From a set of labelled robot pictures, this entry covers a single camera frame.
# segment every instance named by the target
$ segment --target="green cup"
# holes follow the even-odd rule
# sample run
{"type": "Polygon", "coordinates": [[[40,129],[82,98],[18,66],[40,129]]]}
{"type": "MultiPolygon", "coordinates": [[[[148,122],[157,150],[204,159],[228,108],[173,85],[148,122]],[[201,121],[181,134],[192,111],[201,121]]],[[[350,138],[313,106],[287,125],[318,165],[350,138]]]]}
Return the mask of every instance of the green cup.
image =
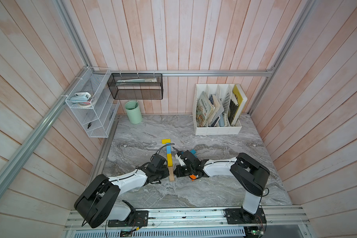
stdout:
{"type": "Polygon", "coordinates": [[[128,119],[132,124],[142,122],[142,112],[140,111],[139,103],[135,100],[126,102],[125,106],[128,119]]]}

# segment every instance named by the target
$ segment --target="wire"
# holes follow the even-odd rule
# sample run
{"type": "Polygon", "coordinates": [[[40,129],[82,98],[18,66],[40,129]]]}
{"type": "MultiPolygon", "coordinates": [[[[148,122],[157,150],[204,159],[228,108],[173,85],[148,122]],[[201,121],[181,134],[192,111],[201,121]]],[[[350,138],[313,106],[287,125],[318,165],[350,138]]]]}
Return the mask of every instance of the wire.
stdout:
{"type": "Polygon", "coordinates": [[[85,223],[85,221],[86,221],[86,218],[87,218],[87,216],[89,215],[89,213],[90,213],[90,211],[91,211],[92,206],[93,206],[94,203],[95,203],[95,200],[98,198],[99,194],[102,193],[103,188],[104,188],[109,182],[110,182],[110,181],[108,181],[108,182],[106,182],[104,185],[102,185],[102,187],[101,187],[100,190],[98,191],[97,195],[96,195],[95,198],[94,198],[94,201],[91,203],[91,206],[90,206],[89,211],[87,212],[85,218],[84,218],[83,221],[82,221],[81,227],[83,227],[84,225],[87,224],[87,222],[85,223]]]}
{"type": "Polygon", "coordinates": [[[267,195],[270,193],[270,189],[268,189],[268,188],[265,188],[265,189],[267,189],[267,194],[266,194],[266,195],[263,195],[262,197],[265,197],[265,196],[267,196],[267,195]]]}
{"type": "Polygon", "coordinates": [[[107,237],[107,222],[108,222],[108,220],[106,221],[106,226],[105,226],[105,234],[106,234],[106,238],[108,238],[108,237],[107,237]]]}
{"type": "Polygon", "coordinates": [[[142,218],[142,217],[137,217],[137,218],[139,218],[139,219],[142,219],[143,220],[143,226],[145,226],[145,220],[144,220],[144,218],[142,218]]]}
{"type": "Polygon", "coordinates": [[[174,145],[174,144],[175,144],[175,143],[168,143],[168,144],[163,145],[162,147],[160,147],[160,148],[156,151],[156,154],[159,155],[162,148],[164,148],[164,147],[166,147],[166,146],[169,146],[169,145],[174,145]]]}
{"type": "Polygon", "coordinates": [[[133,226],[132,226],[132,228],[131,228],[131,236],[132,236],[133,227],[135,226],[135,223],[136,223],[136,220],[134,219],[134,220],[133,220],[133,226]]]}
{"type": "Polygon", "coordinates": [[[236,161],[214,161],[214,162],[212,162],[211,164],[214,164],[214,163],[219,163],[219,162],[236,163],[236,161]]]}
{"type": "Polygon", "coordinates": [[[136,172],[137,172],[137,171],[138,171],[138,168],[136,168],[136,171],[135,171],[133,174],[131,174],[130,176],[128,176],[128,177],[126,177],[126,178],[114,179],[114,180],[111,180],[111,181],[109,181],[109,182],[114,182],[114,181],[119,181],[119,180],[123,180],[123,179],[131,178],[132,176],[134,176],[134,175],[136,174],[136,172]]]}
{"type": "MultiPolygon", "coordinates": [[[[266,217],[266,214],[265,214],[265,211],[263,210],[262,205],[260,206],[260,208],[262,208],[263,215],[265,215],[265,217],[266,217]]],[[[266,232],[266,228],[267,228],[267,219],[266,219],[266,222],[265,222],[265,229],[264,229],[264,232],[266,232]]]]}
{"type": "Polygon", "coordinates": [[[263,229],[263,232],[265,232],[265,228],[263,227],[263,222],[262,222],[262,219],[259,217],[259,216],[257,216],[258,218],[259,218],[259,220],[260,220],[260,225],[262,226],[262,229],[263,229]]]}

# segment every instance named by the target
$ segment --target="book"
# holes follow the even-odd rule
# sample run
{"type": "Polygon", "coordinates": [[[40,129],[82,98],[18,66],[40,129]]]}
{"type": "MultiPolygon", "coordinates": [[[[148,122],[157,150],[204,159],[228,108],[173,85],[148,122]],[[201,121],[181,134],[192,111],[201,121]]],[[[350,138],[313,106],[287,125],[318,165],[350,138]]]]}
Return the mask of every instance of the book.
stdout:
{"type": "Polygon", "coordinates": [[[219,117],[222,112],[224,111],[224,108],[221,104],[221,101],[215,94],[210,95],[209,101],[214,105],[214,111],[210,114],[209,118],[207,119],[207,124],[209,126],[214,125],[215,121],[217,120],[217,117],[219,117]]]}
{"type": "Polygon", "coordinates": [[[227,113],[222,114],[224,117],[225,126],[227,126],[227,113]]]}
{"type": "Polygon", "coordinates": [[[230,97],[229,111],[227,115],[230,125],[234,119],[235,113],[237,112],[237,108],[238,108],[238,100],[235,97],[235,95],[232,93],[230,97]]]}
{"type": "Polygon", "coordinates": [[[201,93],[200,98],[197,100],[196,106],[196,123],[197,127],[204,127],[210,114],[214,111],[213,104],[205,96],[204,92],[201,93]]]}
{"type": "Polygon", "coordinates": [[[241,85],[240,84],[235,84],[234,88],[233,88],[233,95],[237,99],[238,106],[235,108],[236,111],[234,113],[234,116],[233,116],[232,120],[229,120],[231,126],[235,126],[235,124],[238,121],[239,116],[242,113],[242,110],[243,110],[243,107],[242,107],[243,97],[242,97],[242,95],[243,94],[244,93],[243,93],[241,85]]]}
{"type": "Polygon", "coordinates": [[[210,127],[214,127],[215,124],[217,124],[217,122],[220,120],[220,117],[217,117],[214,122],[210,125],[210,127]]]}
{"type": "Polygon", "coordinates": [[[218,121],[219,126],[225,126],[224,113],[220,115],[220,120],[218,121]]]}

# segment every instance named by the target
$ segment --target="metal base plate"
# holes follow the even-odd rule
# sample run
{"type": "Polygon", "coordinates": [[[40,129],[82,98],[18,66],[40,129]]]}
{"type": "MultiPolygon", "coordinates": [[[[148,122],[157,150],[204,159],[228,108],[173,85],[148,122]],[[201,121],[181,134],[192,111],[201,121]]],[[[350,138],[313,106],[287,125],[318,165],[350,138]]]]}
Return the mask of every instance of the metal base plate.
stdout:
{"type": "MultiPolygon", "coordinates": [[[[136,211],[135,212],[135,221],[131,222],[131,225],[134,227],[137,226],[147,226],[148,225],[148,211],[136,211]]],[[[119,221],[119,220],[109,220],[108,227],[125,227],[129,226],[127,223],[124,221],[119,221]]]]}
{"type": "MultiPolygon", "coordinates": [[[[248,222],[243,221],[239,211],[241,209],[240,208],[228,208],[225,209],[225,215],[226,215],[226,220],[228,224],[246,224],[248,222]]],[[[251,223],[257,223],[260,224],[262,221],[262,224],[266,223],[266,217],[264,216],[263,213],[263,209],[262,208],[258,208],[257,213],[255,214],[254,219],[252,219],[251,223]]]]}

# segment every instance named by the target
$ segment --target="metal frame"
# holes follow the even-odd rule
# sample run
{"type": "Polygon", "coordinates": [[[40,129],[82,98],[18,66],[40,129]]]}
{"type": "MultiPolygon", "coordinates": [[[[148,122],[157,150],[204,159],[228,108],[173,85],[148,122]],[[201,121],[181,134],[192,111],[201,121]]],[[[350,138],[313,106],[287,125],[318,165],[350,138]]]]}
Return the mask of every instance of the metal frame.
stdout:
{"type": "MultiPolygon", "coordinates": [[[[180,208],[146,208],[148,210],[149,228],[178,228],[178,227],[230,227],[224,215],[226,208],[240,207],[180,207],[180,208]]],[[[310,224],[303,208],[296,205],[263,206],[267,219],[267,226],[274,225],[307,225],[310,224]]],[[[77,211],[71,211],[64,228],[65,231],[93,230],[88,224],[82,225],[83,218],[77,211]]],[[[106,225],[94,228],[101,230],[106,225]]],[[[257,224],[240,224],[239,226],[256,226],[257,224]]],[[[107,230],[119,229],[107,227],[107,230]]]]}
{"type": "MultiPolygon", "coordinates": [[[[79,79],[76,78],[64,92],[70,92],[79,79]]],[[[24,164],[28,161],[34,150],[40,144],[41,140],[48,133],[53,123],[57,120],[63,109],[65,108],[65,97],[62,95],[57,102],[51,107],[46,116],[38,123],[32,133],[25,139],[22,145],[12,155],[10,160],[5,164],[4,168],[0,171],[0,198],[3,196],[7,188],[19,174],[24,164]]]]}
{"type": "MultiPolygon", "coordinates": [[[[117,70],[117,71],[112,71],[113,73],[160,73],[163,74],[163,76],[262,76],[262,77],[269,77],[266,82],[264,83],[263,87],[261,88],[257,99],[254,101],[252,109],[250,110],[249,113],[252,113],[254,109],[256,108],[258,102],[261,100],[262,95],[264,94],[265,90],[267,89],[268,85],[270,84],[272,78],[275,76],[276,70],[280,67],[282,64],[283,60],[285,59],[286,55],[288,54],[289,50],[293,46],[293,43],[295,42],[296,38],[298,37],[301,29],[304,27],[305,21],[309,18],[310,12],[312,9],[315,7],[315,2],[316,0],[308,0],[304,10],[302,11],[299,20],[297,21],[294,29],[292,30],[289,38],[287,39],[283,49],[280,52],[280,55],[278,59],[276,60],[273,70],[117,70]]],[[[82,45],[82,42],[74,28],[74,25],[71,21],[71,18],[69,17],[69,13],[66,10],[65,4],[63,3],[62,0],[54,0],[54,4],[57,7],[57,10],[59,11],[59,14],[64,21],[64,23],[67,26],[67,29],[69,33],[71,34],[72,40],[74,41],[75,45],[77,46],[79,53],[85,62],[86,66],[92,65],[86,51],[82,45]]],[[[78,77],[81,76],[83,73],[83,69],[81,70],[80,74],[78,77]]],[[[73,88],[73,86],[76,84],[78,79],[74,80],[69,88],[65,91],[64,94],[70,92],[73,88]]],[[[6,189],[9,187],[9,185],[12,183],[16,175],[20,172],[20,170],[23,168],[24,164],[27,162],[29,159],[30,155],[34,152],[34,150],[37,148],[41,140],[44,138],[45,134],[48,132],[50,127],[52,127],[53,123],[57,120],[58,116],[62,112],[62,110],[65,108],[65,98],[60,97],[57,102],[51,107],[47,115],[43,118],[43,120],[37,125],[37,127],[32,131],[32,133],[27,137],[27,139],[24,141],[24,143],[19,147],[19,149],[16,150],[14,155],[10,158],[10,160],[7,162],[5,167],[0,171],[0,198],[2,195],[5,193],[6,189]]],[[[95,162],[95,165],[92,169],[92,173],[90,175],[89,181],[93,179],[93,177],[96,176],[97,173],[101,172],[101,169],[103,168],[103,165],[105,163],[105,159],[108,155],[109,148],[111,146],[111,141],[112,137],[115,133],[116,129],[116,123],[111,128],[111,133],[110,137],[106,138],[104,142],[102,143],[102,146],[100,148],[99,156],[97,158],[97,161],[95,162]]],[[[170,212],[172,215],[175,214],[176,216],[174,219],[178,219],[177,221],[180,221],[180,226],[192,226],[193,223],[190,224],[186,222],[190,221],[190,219],[183,218],[182,213],[189,212],[189,210],[192,210],[193,212],[201,212],[205,210],[205,212],[209,212],[210,217],[207,216],[207,218],[211,218],[211,215],[214,214],[214,219],[220,222],[223,222],[224,225],[226,226],[227,222],[226,219],[223,217],[222,214],[219,214],[219,210],[214,207],[204,207],[204,208],[180,208],[178,211],[177,209],[148,209],[150,211],[150,214],[153,214],[154,212],[158,211],[158,213],[161,215],[162,211],[164,210],[164,213],[170,212]]],[[[194,218],[200,218],[200,215],[195,215],[194,218]]],[[[304,221],[304,214],[303,215],[295,215],[295,216],[286,216],[286,218],[296,218],[299,216],[303,216],[301,219],[302,223],[307,223],[309,222],[308,219],[304,221]]]]}
{"type": "Polygon", "coordinates": [[[266,81],[263,83],[261,89],[259,90],[257,96],[254,99],[254,102],[251,105],[251,108],[249,110],[249,114],[252,115],[254,113],[254,110],[257,108],[260,100],[262,99],[264,93],[266,92],[268,86],[270,85],[272,79],[274,78],[277,69],[280,68],[281,64],[283,63],[284,59],[288,55],[289,51],[292,49],[296,39],[300,35],[301,30],[304,28],[304,25],[306,21],[309,19],[309,16],[311,15],[312,11],[317,5],[316,0],[308,0],[306,3],[303,11],[301,12],[299,18],[296,21],[296,24],[294,28],[292,29],[290,35],[288,36],[286,43],[284,44],[282,50],[280,51],[280,54],[278,58],[276,59],[274,66],[272,67],[272,74],[266,79],[266,81]]]}
{"type": "Polygon", "coordinates": [[[120,74],[162,74],[164,77],[193,76],[193,77],[226,77],[226,76],[262,76],[269,77],[270,70],[110,70],[111,73],[120,74]]]}
{"type": "Polygon", "coordinates": [[[57,7],[57,10],[59,12],[59,15],[60,15],[62,21],[65,23],[66,28],[69,31],[71,39],[73,40],[74,44],[76,45],[83,62],[86,64],[85,66],[86,67],[92,66],[91,61],[90,61],[89,57],[87,56],[86,50],[83,47],[81,38],[78,36],[78,33],[75,30],[75,27],[74,27],[74,24],[70,18],[70,15],[67,12],[65,3],[63,2],[63,0],[53,0],[53,2],[57,7]]]}

